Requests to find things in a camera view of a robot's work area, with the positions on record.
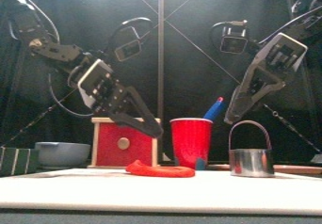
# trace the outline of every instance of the table surface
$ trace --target table surface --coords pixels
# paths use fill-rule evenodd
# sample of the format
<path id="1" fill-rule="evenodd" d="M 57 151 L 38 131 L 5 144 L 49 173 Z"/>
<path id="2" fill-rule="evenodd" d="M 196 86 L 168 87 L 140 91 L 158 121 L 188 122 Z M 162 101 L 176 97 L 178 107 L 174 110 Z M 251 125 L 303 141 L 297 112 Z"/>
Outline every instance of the table surface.
<path id="1" fill-rule="evenodd" d="M 1 178 L 0 188 L 0 208 L 9 209 L 322 216 L 322 179 L 284 173 L 157 178 L 74 168 Z"/>

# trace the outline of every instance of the red plastic cup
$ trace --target red plastic cup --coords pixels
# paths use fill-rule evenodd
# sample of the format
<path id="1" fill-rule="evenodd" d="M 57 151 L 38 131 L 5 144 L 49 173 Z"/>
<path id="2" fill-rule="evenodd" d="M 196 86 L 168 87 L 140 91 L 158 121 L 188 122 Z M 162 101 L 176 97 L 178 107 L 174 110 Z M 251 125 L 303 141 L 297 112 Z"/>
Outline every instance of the red plastic cup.
<path id="1" fill-rule="evenodd" d="M 202 170 L 206 164 L 212 121 L 178 118 L 169 123 L 176 166 Z"/>

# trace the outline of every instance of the red box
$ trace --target red box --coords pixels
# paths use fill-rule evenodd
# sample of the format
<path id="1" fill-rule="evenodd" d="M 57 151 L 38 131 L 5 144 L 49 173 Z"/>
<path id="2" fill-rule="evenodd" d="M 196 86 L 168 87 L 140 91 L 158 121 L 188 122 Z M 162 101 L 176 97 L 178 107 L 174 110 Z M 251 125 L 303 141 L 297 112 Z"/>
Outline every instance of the red box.
<path id="1" fill-rule="evenodd" d="M 124 168 L 136 160 L 157 165 L 157 140 L 109 118 L 92 118 L 94 138 L 92 165 L 88 168 Z"/>

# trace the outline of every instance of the black backdrop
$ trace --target black backdrop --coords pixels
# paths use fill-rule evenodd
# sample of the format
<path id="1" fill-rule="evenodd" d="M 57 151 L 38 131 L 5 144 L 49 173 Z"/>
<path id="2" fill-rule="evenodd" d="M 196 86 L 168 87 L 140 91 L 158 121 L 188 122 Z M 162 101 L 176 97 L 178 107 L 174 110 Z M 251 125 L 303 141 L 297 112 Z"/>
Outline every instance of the black backdrop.
<path id="1" fill-rule="evenodd" d="M 117 25 L 134 17 L 146 17 L 158 23 L 162 9 L 162 105 L 161 125 L 164 135 L 161 150 L 172 158 L 168 121 L 177 117 L 201 117 L 218 96 L 228 103 L 237 81 L 241 81 L 251 58 L 222 55 L 208 39 L 209 27 L 222 21 L 247 20 L 249 35 L 261 40 L 289 20 L 287 0 L 33 0 L 51 19 L 62 44 L 75 44 L 85 50 L 104 49 L 106 38 Z M 19 129 L 53 104 L 47 91 L 47 73 L 53 75 L 53 90 L 61 98 L 70 90 L 65 76 L 53 72 L 47 60 L 25 53 L 18 41 L 11 40 L 1 11 L 0 43 L 0 141 L 5 143 Z M 307 64 L 297 71 L 291 85 L 264 99 L 269 107 L 289 120 L 297 131 L 322 149 L 320 118 L 320 42 L 309 47 Z M 158 32 L 144 45 L 138 57 L 113 65 L 124 86 L 133 86 L 150 112 L 157 116 L 158 107 Z M 77 94 L 65 105 L 78 113 L 88 113 Z M 209 159 L 226 160 L 226 134 L 230 128 L 222 123 L 224 114 L 212 127 Z M 244 120 L 256 120 L 267 128 L 276 161 L 308 161 L 312 148 L 291 133 L 271 113 L 257 108 Z M 234 132 L 234 144 L 252 146 L 263 136 L 252 127 Z M 54 108 L 10 143 L 31 147 L 35 141 L 70 141 L 92 144 L 90 119 L 77 119 Z"/>

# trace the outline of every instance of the bowl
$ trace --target bowl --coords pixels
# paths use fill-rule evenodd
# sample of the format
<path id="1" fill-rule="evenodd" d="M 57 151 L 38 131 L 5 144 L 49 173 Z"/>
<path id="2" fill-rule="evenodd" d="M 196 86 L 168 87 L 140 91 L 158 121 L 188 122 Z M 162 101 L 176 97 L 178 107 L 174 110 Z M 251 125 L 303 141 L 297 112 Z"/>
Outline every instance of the bowl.
<path id="1" fill-rule="evenodd" d="M 35 142 L 38 166 L 46 169 L 75 168 L 88 159 L 90 145 L 66 142 Z"/>

